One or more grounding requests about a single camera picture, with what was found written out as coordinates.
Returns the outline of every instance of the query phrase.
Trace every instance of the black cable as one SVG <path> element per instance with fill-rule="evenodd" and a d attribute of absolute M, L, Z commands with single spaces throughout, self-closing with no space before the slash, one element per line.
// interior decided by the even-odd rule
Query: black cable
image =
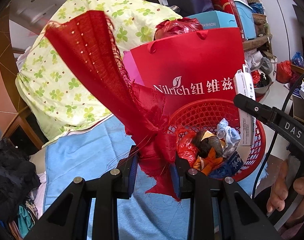
<path fill-rule="evenodd" d="M 287 96 L 286 96 L 286 98 L 285 98 L 285 100 L 284 100 L 283 106 L 282 106 L 282 111 L 283 111 L 283 112 L 285 111 L 286 106 L 287 106 L 287 103 L 288 103 L 288 101 L 290 100 L 291 95 L 293 94 L 295 88 L 296 88 L 296 87 L 298 86 L 298 84 L 303 80 L 303 78 L 304 78 L 304 74 L 302 74 L 302 75 L 299 77 L 299 79 L 296 80 L 296 82 L 294 83 L 294 85 L 292 86 L 292 88 L 290 89 L 290 91 L 288 92 L 288 94 L 287 94 Z M 273 138 L 272 138 L 272 142 L 271 142 L 270 148 L 269 148 L 269 150 L 267 151 L 266 156 L 265 156 L 265 158 L 264 158 L 264 160 L 263 160 L 263 163 L 262 163 L 262 165 L 261 165 L 261 167 L 260 167 L 260 169 L 259 169 L 259 171 L 258 171 L 258 174 L 257 174 L 257 176 L 256 176 L 256 178 L 255 178 L 255 182 L 254 182 L 254 186 L 253 186 L 253 190 L 252 190 L 252 199 L 254 199 L 254 197 L 255 197 L 255 191 L 256 191 L 256 186 L 257 186 L 258 180 L 259 180 L 260 175 L 261 175 L 261 173 L 262 173 L 262 171 L 263 171 L 263 169 L 264 169 L 265 164 L 267 163 L 268 158 L 269 158 L 270 155 L 271 155 L 271 152 L 272 152 L 272 149 L 273 149 L 273 147 L 274 147 L 274 144 L 275 144 L 277 135 L 278 135 L 278 133 L 275 132 L 275 133 L 274 133 L 274 136 L 273 136 Z"/>

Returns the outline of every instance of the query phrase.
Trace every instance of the yellow floral fabric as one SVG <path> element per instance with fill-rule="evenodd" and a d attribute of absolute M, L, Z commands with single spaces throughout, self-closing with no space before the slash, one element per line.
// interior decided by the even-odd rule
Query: yellow floral fabric
<path fill-rule="evenodd" d="M 65 23 L 88 10 L 103 10 L 109 16 L 121 56 L 152 41 L 160 22 L 181 18 L 168 7 L 143 0 L 67 0 L 51 21 Z M 93 126 L 111 112 L 76 79 L 43 33 L 32 46 L 16 85 L 43 133 L 54 141 L 69 131 Z"/>

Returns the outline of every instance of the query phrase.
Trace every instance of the red plastic basket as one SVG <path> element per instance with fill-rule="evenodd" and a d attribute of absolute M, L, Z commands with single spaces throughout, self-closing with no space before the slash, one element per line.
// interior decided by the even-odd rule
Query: red plastic basket
<path fill-rule="evenodd" d="M 239 132 L 239 110 L 234 103 L 224 99 L 205 99 L 187 104 L 171 116 L 169 132 L 173 133 L 180 125 L 195 132 L 209 130 L 216 134 L 217 124 L 225 118 L 229 126 Z M 265 153 L 266 139 L 263 126 L 256 121 L 255 142 L 247 162 L 233 177 L 240 181 L 249 176 L 260 164 Z"/>

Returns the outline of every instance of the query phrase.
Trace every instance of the leaf logo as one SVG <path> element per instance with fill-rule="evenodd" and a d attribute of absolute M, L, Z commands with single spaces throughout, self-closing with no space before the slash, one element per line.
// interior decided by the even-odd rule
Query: leaf logo
<path fill-rule="evenodd" d="M 173 79 L 173 88 L 178 88 L 181 85 L 181 77 L 176 77 Z"/>

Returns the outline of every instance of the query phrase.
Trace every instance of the white bucket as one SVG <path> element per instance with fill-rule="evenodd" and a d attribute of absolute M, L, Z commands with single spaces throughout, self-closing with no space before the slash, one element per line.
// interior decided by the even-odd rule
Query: white bucket
<path fill-rule="evenodd" d="M 271 59 L 271 63 L 273 66 L 273 71 L 269 74 L 269 77 L 271 78 L 272 82 L 276 80 L 276 65 L 277 65 L 277 57 L 274 59 Z"/>

